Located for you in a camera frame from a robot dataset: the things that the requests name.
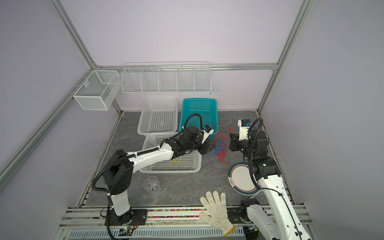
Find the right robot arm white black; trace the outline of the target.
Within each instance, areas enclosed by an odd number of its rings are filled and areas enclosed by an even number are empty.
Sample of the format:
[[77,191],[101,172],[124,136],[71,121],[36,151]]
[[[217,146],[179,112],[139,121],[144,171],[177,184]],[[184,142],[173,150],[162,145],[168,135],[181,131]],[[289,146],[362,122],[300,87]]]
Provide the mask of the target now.
[[263,192],[275,217],[271,220],[262,206],[242,202],[246,219],[253,222],[266,240],[310,240],[288,196],[282,173],[268,154],[269,140],[262,131],[263,119],[238,121],[239,133],[230,134],[229,149],[243,154],[253,186]]

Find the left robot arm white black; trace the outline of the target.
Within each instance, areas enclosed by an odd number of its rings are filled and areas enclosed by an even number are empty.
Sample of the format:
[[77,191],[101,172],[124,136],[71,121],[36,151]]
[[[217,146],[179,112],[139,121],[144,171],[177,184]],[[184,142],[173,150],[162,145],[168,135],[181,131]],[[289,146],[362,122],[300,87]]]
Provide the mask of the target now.
[[91,182],[92,190],[104,192],[108,198],[106,225],[111,219],[116,219],[118,225],[129,225],[136,218],[128,195],[128,188],[135,172],[158,162],[174,160],[193,151],[205,155],[213,149],[209,140],[209,136],[213,133],[212,127],[203,125],[200,114],[192,114],[180,132],[162,140],[158,146],[128,153],[117,150]]

